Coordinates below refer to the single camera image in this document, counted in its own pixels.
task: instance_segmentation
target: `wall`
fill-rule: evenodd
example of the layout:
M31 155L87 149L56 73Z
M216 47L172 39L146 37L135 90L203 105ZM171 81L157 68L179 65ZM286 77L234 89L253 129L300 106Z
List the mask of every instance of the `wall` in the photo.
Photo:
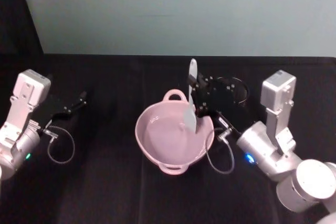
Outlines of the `wall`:
M336 54L336 0L27 2L45 53Z

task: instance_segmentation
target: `spatula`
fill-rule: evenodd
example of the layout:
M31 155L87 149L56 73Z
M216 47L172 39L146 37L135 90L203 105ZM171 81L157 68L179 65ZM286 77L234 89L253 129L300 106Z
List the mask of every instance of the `spatula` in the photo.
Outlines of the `spatula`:
M189 65L189 75L197 79L197 61L192 59ZM193 133L196 133L196 115L194 112L194 102L191 96L192 87L189 86L189 108L184 111L184 125Z

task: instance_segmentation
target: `bowl handle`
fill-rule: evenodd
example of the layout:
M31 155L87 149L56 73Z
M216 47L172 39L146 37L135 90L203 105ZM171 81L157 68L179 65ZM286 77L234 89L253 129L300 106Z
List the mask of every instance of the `bowl handle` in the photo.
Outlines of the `bowl handle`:
M169 175L180 175L182 173L185 173L185 171L188 169L188 165L180 165L180 166L176 165L168 167L162 163L159 163L158 166L161 171Z
M172 95L178 95L181 98L181 101L187 101L187 98L185 97L184 93L179 89L171 89L169 90L163 97L163 101L168 101Z

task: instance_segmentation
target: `black tablecloth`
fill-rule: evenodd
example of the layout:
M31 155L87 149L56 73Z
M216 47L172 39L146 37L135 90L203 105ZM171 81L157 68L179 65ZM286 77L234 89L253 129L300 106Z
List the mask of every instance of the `black tablecloth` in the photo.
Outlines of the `black tablecloth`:
M53 74L50 94L72 101L93 95L69 122L77 152L59 166L47 157L47 139L19 172L2 183L1 223L316 223L323 206L302 214L286 210L270 182L233 146L236 168L223 176L204 158L181 176L162 173L141 153L134 126L169 89L187 93L190 57L47 55L1 56L0 119L6 119L17 74L32 68ZM199 57L198 69L236 76L260 98L261 83L282 69L297 80L290 129L302 158L336 162L336 61L331 58ZM213 145L215 163L229 165L225 146Z

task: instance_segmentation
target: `pink bowl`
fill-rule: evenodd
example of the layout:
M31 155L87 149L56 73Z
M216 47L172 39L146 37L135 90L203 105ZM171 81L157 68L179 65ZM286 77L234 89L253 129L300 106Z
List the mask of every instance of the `pink bowl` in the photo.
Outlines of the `pink bowl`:
M174 94L181 100L169 100ZM170 90L163 101L145 109L135 125L135 137L142 152L170 175L184 173L205 155L206 138L209 136L208 149L214 140L209 116L197 118L196 134L185 127L183 114L189 106L182 91Z

